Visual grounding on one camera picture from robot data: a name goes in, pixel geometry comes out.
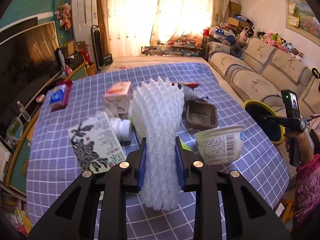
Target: picture frame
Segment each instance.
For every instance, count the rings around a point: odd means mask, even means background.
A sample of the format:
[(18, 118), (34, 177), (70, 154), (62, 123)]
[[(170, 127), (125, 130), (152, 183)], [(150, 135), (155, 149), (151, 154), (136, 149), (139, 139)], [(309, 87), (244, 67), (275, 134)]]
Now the picture frame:
[[(293, 14), (289, 13), (289, 3), (296, 4), (296, 8)], [(299, 25), (290, 25), (288, 23), (289, 16), (300, 18)], [(306, 37), (308, 40), (320, 46), (320, 23), (305, 0), (286, 0), (285, 27)]]

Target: sofa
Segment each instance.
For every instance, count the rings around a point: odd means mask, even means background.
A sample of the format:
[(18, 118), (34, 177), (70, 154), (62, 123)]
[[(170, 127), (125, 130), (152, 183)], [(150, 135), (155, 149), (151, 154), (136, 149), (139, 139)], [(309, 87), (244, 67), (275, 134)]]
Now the sofa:
[[(242, 60), (230, 55), (227, 45), (209, 42), (207, 46), (208, 63), (224, 79), (224, 82), (219, 82), (220, 85), (233, 94), (238, 103), (257, 100), (270, 106), (278, 116), (286, 116), (280, 91), (289, 89), (297, 94), (303, 118), (308, 119), (311, 114), (320, 113), (319, 80), (290, 54), (256, 38), (247, 39)], [(292, 179), (289, 187), (293, 186), (296, 168), (289, 165), (284, 143), (278, 149)]]

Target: white wall stripe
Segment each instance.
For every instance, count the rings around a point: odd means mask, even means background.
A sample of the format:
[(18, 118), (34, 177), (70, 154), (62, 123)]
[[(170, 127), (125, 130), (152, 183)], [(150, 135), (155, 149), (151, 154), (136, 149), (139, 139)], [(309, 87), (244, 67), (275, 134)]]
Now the white wall stripe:
[(46, 13), (39, 13), (39, 14), (35, 14), (35, 15), (31, 15), (31, 16), (28, 16), (28, 17), (25, 17), (23, 19), (20, 19), (18, 21), (15, 21), (13, 23), (10, 23), (4, 27), (2, 27), (0, 29), (0, 32), (4, 31), (5, 29), (17, 24), (17, 23), (20, 23), (20, 22), (23, 22), (23, 21), (26, 21), (26, 20), (29, 20), (29, 19), (32, 19), (34, 17), (38, 17), (38, 20), (41, 20), (41, 19), (45, 19), (45, 18), (49, 18), (49, 17), (53, 17), (53, 12), (46, 12)]

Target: pink box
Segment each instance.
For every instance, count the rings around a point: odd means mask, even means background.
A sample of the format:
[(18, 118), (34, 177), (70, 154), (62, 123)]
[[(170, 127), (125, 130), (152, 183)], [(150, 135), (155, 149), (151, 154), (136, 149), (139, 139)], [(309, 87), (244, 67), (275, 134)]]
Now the pink box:
[(131, 82), (114, 83), (102, 97), (105, 107), (115, 116), (127, 114), (132, 100)]

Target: foam packaging net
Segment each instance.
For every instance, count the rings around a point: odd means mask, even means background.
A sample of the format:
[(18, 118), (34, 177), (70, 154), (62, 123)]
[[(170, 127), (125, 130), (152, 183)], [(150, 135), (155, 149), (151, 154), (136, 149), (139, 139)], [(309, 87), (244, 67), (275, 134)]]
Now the foam packaging net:
[(144, 185), (140, 199), (154, 210), (175, 209), (179, 202), (175, 137), (182, 118), (183, 88), (168, 78), (143, 82), (133, 92), (132, 115), (139, 139), (147, 138)]

